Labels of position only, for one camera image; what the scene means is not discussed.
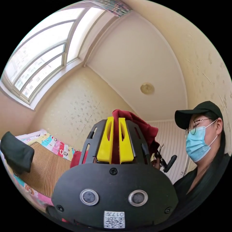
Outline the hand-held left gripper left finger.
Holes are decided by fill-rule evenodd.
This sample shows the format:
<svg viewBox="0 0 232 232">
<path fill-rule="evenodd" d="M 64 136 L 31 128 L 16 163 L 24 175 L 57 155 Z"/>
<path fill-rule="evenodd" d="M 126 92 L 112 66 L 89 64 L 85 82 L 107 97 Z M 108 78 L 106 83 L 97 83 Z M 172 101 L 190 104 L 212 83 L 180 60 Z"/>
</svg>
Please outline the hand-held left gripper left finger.
<svg viewBox="0 0 232 232">
<path fill-rule="evenodd" d="M 99 145 L 97 160 L 101 163 L 112 162 L 114 136 L 114 118 L 108 117 L 104 126 L 101 142 Z"/>
</svg>

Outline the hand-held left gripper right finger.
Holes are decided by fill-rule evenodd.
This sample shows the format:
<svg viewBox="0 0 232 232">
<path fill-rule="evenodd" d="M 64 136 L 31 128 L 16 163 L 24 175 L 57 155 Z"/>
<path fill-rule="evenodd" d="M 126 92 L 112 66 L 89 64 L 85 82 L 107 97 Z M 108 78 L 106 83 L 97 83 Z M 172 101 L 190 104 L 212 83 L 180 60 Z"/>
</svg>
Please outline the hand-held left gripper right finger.
<svg viewBox="0 0 232 232">
<path fill-rule="evenodd" d="M 121 164 L 134 160 L 125 118 L 119 118 L 119 157 Z"/>
</svg>

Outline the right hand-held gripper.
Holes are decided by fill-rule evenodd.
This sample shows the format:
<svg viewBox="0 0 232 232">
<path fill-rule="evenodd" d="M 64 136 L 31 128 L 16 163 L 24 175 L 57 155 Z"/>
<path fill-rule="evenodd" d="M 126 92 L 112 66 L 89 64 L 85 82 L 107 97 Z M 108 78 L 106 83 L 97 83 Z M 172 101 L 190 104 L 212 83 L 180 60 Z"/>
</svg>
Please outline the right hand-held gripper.
<svg viewBox="0 0 232 232">
<path fill-rule="evenodd" d="M 159 150 L 157 151 L 157 158 L 159 159 L 160 161 L 160 167 L 163 168 L 163 170 L 166 170 L 167 168 L 167 163 L 166 161 L 162 158 L 161 156 L 161 149 L 163 148 L 164 144 L 159 146 Z"/>
</svg>

